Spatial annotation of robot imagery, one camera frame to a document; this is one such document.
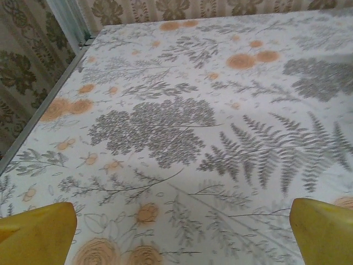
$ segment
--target metal frame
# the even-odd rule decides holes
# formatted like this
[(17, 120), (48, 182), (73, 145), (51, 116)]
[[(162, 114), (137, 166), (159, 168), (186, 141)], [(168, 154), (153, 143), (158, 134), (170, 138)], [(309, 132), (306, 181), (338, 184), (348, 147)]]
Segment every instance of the metal frame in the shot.
[(14, 143), (12, 144), (10, 149), (6, 152), (5, 156), (0, 160), (0, 175), (6, 169), (8, 163), (16, 155), (17, 151), (20, 149), (20, 147), (22, 146), (23, 142), (27, 139), (29, 134), (32, 132), (34, 126), (37, 124), (37, 122), (39, 121), (40, 117), (42, 117), (42, 115), (45, 112), (45, 110), (48, 108), (50, 103), (56, 97), (56, 94), (59, 92), (60, 88), (68, 80), (68, 78), (70, 77), (71, 73), (76, 68), (77, 64), (80, 62), (81, 58), (83, 57), (83, 55), (86, 53), (87, 50), (88, 50), (87, 47), (82, 48), (80, 53), (73, 59), (73, 61), (67, 67), (67, 69), (65, 70), (63, 75), (56, 82), (56, 84), (53, 87), (53, 89), (49, 92), (48, 96), (42, 102), (41, 106), (37, 109), (37, 111), (34, 113), (32, 118), (29, 120), (29, 122), (27, 123), (27, 125), (25, 126), (23, 131), (20, 133), (20, 135), (14, 141)]
[(47, 0), (47, 3), (73, 51), (78, 55), (80, 44), (85, 43), (91, 35), (78, 4), (72, 0)]

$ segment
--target fern leaf print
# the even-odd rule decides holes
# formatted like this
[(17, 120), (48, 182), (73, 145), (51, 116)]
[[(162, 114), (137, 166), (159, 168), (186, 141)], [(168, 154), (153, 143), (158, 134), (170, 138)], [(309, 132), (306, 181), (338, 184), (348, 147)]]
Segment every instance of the fern leaf print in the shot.
[(244, 115), (243, 121), (249, 129), (233, 123), (233, 137), (221, 132), (223, 147), (213, 145), (213, 153), (206, 153), (198, 170), (217, 171), (221, 176), (228, 173), (239, 181), (241, 166), (245, 181), (253, 185), (253, 178), (257, 176), (263, 189), (268, 188), (274, 174), (280, 174), (284, 196), (288, 195), (295, 178), (302, 179), (306, 191), (314, 192), (319, 177), (336, 163), (351, 172), (347, 155), (353, 155), (353, 146), (338, 123), (330, 133), (311, 112), (308, 113), (311, 128), (278, 114), (271, 115), (282, 124), (282, 130)]

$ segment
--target botanical pattern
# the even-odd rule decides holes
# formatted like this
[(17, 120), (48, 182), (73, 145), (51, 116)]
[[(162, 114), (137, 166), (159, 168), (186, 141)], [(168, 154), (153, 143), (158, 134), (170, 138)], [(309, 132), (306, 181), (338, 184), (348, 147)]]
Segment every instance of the botanical pattern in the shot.
[(310, 58), (289, 60), (284, 66), (283, 73), (300, 77), (300, 80), (292, 85), (299, 95), (327, 102), (337, 97), (338, 93), (347, 96), (353, 93), (352, 71), (353, 63), (329, 63)]
[(217, 15), (217, 1), (201, 0), (200, 9), (202, 18), (214, 18)]
[[(89, 22), (92, 32), (98, 33), (105, 25), (130, 24), (150, 21), (213, 18), (230, 15), (287, 13), (293, 10), (329, 10), (335, 16), (351, 15), (341, 11), (351, 7), (351, 0), (81, 0), (77, 1), (86, 17), (105, 19)], [(114, 11), (120, 5), (123, 11)]]
[(3, 1), (0, 152), (4, 155), (75, 54), (45, 0)]
[(348, 13), (106, 26), (0, 176), (0, 216), (71, 202), (67, 265), (303, 264), (294, 198), (353, 207)]
[(66, 48), (67, 46), (67, 39), (62, 32), (59, 23), (55, 19), (54, 15), (50, 12), (46, 13), (46, 31), (48, 39), (56, 43), (56, 46), (59, 50)]
[(252, 176), (257, 168), (260, 185), (267, 188), (271, 175), (282, 164), (281, 190), (284, 195), (287, 195), (293, 178), (302, 168), (302, 180), (309, 192), (315, 191), (318, 178), (334, 163), (340, 164), (348, 172), (352, 171), (347, 155), (353, 155), (353, 143), (347, 140), (338, 123), (335, 123), (334, 131), (330, 134), (312, 113), (309, 113), (312, 131), (301, 127), (301, 123), (272, 115), (286, 128), (284, 134), (280, 130), (273, 131), (273, 126), (251, 120), (245, 115), (243, 120), (252, 133), (231, 124), (239, 141), (232, 141), (224, 132), (220, 132), (224, 150), (212, 146), (213, 155), (206, 153), (199, 170), (216, 170), (221, 176), (229, 173), (237, 182), (239, 165), (242, 165), (246, 181), (252, 185)]
[(257, 4), (261, 4), (263, 0), (227, 0), (227, 4), (233, 7), (232, 15), (255, 15), (257, 14)]
[(136, 0), (135, 3), (131, 3), (131, 7), (135, 22), (149, 22), (149, 13), (145, 2)]
[(121, 5), (115, 0), (95, 0), (92, 13), (100, 18), (102, 25), (117, 25), (121, 24), (120, 15), (124, 10)]
[(158, 0), (156, 9), (163, 13), (163, 20), (185, 19), (185, 12), (190, 7), (189, 0)]
[(6, 87), (15, 87), (22, 95), (26, 90), (33, 90), (33, 83), (37, 81), (31, 72), (31, 62), (20, 54), (1, 51), (0, 53), (0, 80)]
[(109, 140), (106, 148), (112, 155), (148, 148), (149, 156), (163, 168), (176, 162), (189, 165), (205, 147), (195, 129), (216, 125), (214, 112), (204, 100), (175, 97), (174, 102), (141, 103), (133, 110), (130, 115), (112, 110), (100, 116), (88, 134), (92, 136), (92, 145)]
[(0, 100), (0, 110), (0, 127), (16, 138), (26, 126), (27, 121), (2, 100)]

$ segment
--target yellow object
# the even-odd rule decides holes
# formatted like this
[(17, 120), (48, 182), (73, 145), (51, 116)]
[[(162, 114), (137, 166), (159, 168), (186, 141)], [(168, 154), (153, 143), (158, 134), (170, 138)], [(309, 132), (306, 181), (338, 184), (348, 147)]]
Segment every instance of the yellow object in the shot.
[(353, 210), (295, 199), (290, 223), (306, 265), (353, 264)]
[(71, 203), (0, 219), (0, 265), (63, 265), (76, 225)]

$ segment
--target bedsheet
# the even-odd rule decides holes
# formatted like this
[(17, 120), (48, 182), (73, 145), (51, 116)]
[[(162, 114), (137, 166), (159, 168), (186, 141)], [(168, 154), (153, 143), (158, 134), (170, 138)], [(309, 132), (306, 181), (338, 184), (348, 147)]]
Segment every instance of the bedsheet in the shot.
[(66, 264), (303, 264), (288, 215), (353, 209), (353, 9), (106, 26), (0, 177), (71, 202)]

